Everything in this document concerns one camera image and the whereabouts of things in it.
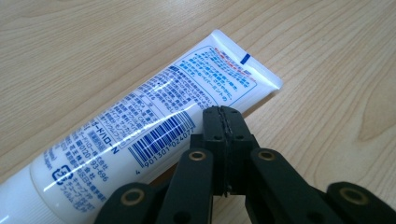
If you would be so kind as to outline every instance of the metal screw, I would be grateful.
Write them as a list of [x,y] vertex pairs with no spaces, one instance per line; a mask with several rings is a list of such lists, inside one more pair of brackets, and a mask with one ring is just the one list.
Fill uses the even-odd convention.
[[126,206],[139,204],[145,198],[145,191],[142,189],[128,189],[121,196],[121,203]]
[[367,203],[369,203],[369,198],[367,198],[364,193],[360,192],[357,189],[341,188],[340,194],[345,200],[356,205],[366,205]]
[[189,154],[189,158],[192,161],[202,161],[206,158],[206,154],[202,151],[193,151]]
[[261,151],[259,152],[259,158],[265,161],[273,161],[275,159],[275,155],[269,151]]

